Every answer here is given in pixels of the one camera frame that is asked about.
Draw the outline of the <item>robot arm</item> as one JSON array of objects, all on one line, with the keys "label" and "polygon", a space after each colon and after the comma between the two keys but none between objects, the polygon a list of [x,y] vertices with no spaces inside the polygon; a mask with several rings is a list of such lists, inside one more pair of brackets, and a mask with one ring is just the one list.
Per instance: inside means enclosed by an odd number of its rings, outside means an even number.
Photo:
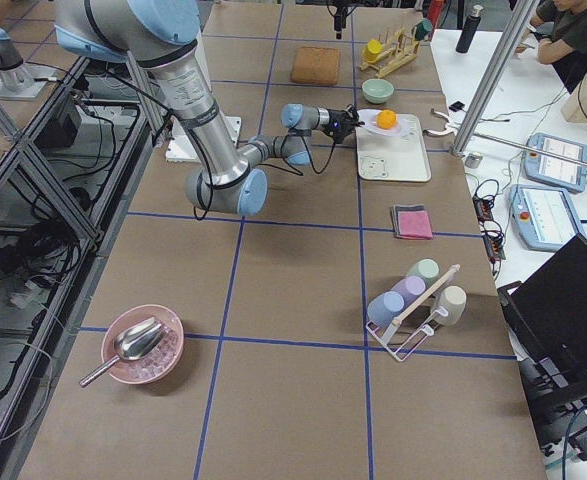
[{"label": "robot arm", "polygon": [[105,62],[132,58],[153,75],[201,162],[187,177],[185,190],[203,211],[257,214],[268,193],[261,163],[282,158],[307,165],[306,140],[312,131],[341,143],[361,124],[354,108],[288,104],[281,114],[286,135],[260,135],[235,146],[196,60],[200,20],[194,1],[61,1],[55,29],[58,43],[70,52]]}]

